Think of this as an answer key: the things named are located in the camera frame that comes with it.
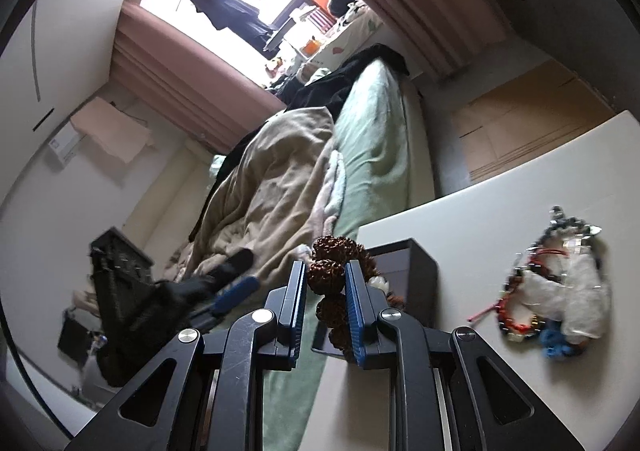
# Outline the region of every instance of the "green bed sheet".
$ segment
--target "green bed sheet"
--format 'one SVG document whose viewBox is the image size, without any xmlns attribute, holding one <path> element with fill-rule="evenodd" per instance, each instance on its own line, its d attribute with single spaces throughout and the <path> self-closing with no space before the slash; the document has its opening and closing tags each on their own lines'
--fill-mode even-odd
<svg viewBox="0 0 640 451">
<path fill-rule="evenodd" d="M 408 136 L 402 95 L 393 71 L 373 61 L 354 83 L 335 125 L 344 157 L 346 192 L 336 236 L 408 208 Z M 265 451 L 296 451 L 318 391 L 325 357 L 311 351 L 320 297 L 308 291 L 296 369 L 264 378 Z"/>
</svg>

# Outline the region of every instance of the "open box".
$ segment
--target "open box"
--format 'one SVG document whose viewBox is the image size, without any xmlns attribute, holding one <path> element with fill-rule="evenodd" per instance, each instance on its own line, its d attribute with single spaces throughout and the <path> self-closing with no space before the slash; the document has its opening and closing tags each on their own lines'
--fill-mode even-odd
<svg viewBox="0 0 640 451">
<path fill-rule="evenodd" d="M 438 265 L 413 239 L 395 241 L 368 249 L 376 267 L 389 282 L 394 295 L 404 299 L 404 311 L 424 326 L 433 326 L 438 287 Z M 344 358 L 329 341 L 329 329 L 318 322 L 312 351 Z"/>
</svg>

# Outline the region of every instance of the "brown blanket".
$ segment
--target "brown blanket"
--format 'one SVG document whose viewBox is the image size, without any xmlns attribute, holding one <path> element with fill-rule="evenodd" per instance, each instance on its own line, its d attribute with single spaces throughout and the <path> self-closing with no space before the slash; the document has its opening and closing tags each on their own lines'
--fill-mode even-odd
<svg viewBox="0 0 640 451">
<path fill-rule="evenodd" d="M 263 284 L 252 303 L 286 284 L 300 245 L 322 235 L 333 135 L 334 122 L 324 107 L 292 110 L 263 127 L 213 195 L 190 256 L 178 263 L 177 278 L 206 273 L 248 247 L 255 253 L 251 274 Z"/>
</svg>

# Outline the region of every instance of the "mattress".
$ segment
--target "mattress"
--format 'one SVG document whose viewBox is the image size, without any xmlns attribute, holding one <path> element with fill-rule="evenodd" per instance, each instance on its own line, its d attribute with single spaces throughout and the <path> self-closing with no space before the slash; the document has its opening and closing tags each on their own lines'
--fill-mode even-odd
<svg viewBox="0 0 640 451">
<path fill-rule="evenodd" d="M 346 192 L 335 235 L 433 200 L 431 159 L 415 86 L 375 60 L 354 83 L 335 125 Z M 306 300 L 296 369 L 264 377 L 263 447 L 296 451 L 313 407 L 325 357 L 313 353 L 319 296 Z"/>
</svg>

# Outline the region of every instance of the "dark wall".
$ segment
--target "dark wall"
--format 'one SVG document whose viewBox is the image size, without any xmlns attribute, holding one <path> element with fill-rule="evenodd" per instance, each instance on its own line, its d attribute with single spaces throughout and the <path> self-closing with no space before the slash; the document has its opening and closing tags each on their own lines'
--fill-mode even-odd
<svg viewBox="0 0 640 451">
<path fill-rule="evenodd" d="M 640 118 L 640 34 L 631 0 L 497 1 L 518 35 L 578 73 L 613 109 Z"/>
</svg>

